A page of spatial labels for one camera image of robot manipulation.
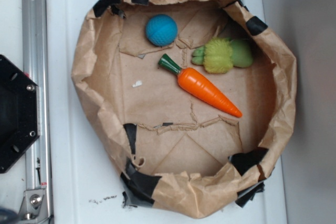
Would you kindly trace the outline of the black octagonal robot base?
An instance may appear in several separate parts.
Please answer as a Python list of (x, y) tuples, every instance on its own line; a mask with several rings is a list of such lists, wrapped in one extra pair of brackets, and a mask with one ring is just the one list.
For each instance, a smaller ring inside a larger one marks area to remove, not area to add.
[(39, 137), (38, 85), (1, 55), (1, 173)]

